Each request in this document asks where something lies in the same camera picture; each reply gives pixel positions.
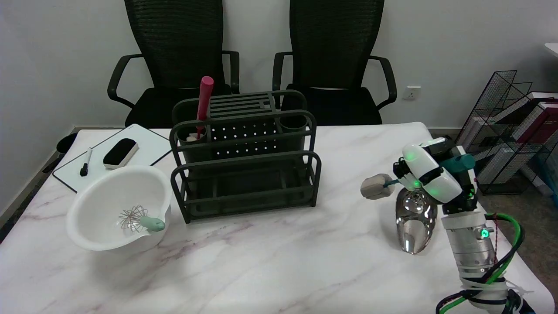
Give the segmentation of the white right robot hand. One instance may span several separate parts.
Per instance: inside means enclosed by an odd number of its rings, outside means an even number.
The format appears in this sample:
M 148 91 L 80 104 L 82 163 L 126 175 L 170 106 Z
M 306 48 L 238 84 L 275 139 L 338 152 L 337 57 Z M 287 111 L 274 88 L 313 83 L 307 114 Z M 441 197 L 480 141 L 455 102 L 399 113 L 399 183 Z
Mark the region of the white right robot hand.
M 393 173 L 408 191 L 424 191 L 445 215 L 477 208 L 476 160 L 449 137 L 403 147 Z

